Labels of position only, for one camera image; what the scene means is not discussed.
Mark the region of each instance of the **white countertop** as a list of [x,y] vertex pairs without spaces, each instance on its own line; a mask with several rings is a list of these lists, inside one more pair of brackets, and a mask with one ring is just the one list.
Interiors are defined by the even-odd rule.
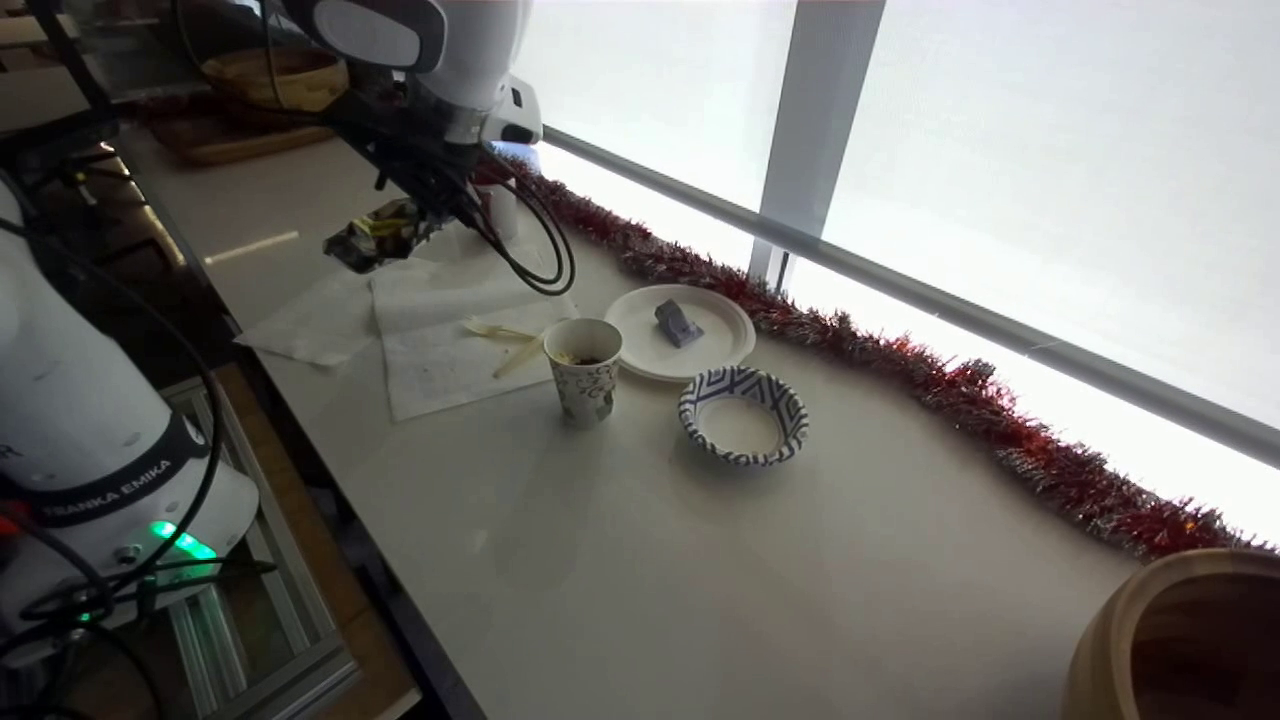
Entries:
[[[140,131],[119,146],[242,327],[393,197],[337,141],[205,170]],[[575,247],[599,316],[636,283]],[[559,425],[549,384],[393,424],[378,343],[337,372],[261,359],[493,720],[1053,717],[1138,566],[895,388],[767,337],[748,364],[791,383],[812,436],[746,475],[690,447],[677,386],[625,375],[595,432]]]

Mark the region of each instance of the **paper bowl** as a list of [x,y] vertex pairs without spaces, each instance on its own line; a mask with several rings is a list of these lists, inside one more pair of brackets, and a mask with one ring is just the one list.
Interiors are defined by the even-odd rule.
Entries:
[[681,393],[677,414],[694,445],[739,466],[790,460],[809,434],[809,414],[795,391],[754,368],[699,373]]

